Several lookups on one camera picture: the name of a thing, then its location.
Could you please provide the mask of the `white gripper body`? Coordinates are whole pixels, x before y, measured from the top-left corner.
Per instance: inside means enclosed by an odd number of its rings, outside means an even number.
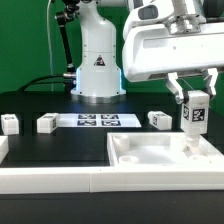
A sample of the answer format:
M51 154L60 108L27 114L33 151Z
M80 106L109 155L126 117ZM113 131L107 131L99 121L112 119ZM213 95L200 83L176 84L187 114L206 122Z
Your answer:
M122 62L131 82L224 67L224 23L202 24L199 33L178 35L171 35L164 24L135 27L126 37Z

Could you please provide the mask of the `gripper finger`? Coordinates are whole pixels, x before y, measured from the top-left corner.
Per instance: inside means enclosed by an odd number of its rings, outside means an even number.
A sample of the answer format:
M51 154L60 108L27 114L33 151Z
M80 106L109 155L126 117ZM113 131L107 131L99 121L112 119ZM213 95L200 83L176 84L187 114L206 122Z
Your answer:
M188 102L188 93L178 83L178 74L176 72L166 74L165 85L174 94L177 104Z
M210 100L216 96L216 81L218 78L218 71L216 68L209 68L205 69L203 72L203 78L206 82L206 88L205 88L205 99Z

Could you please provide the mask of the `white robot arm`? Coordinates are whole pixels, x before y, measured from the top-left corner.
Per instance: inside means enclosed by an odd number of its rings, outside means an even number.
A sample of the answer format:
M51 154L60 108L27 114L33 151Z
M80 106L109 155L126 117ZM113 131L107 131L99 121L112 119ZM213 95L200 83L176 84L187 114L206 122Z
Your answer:
M72 94L92 102L125 93L119 73L131 82L165 79L176 102L188 94L177 79L203 75L206 93L215 96L224 70L224 17L204 14L204 0L63 0L65 19L80 21L82 63ZM122 68L116 65L116 28L99 6L125 6Z

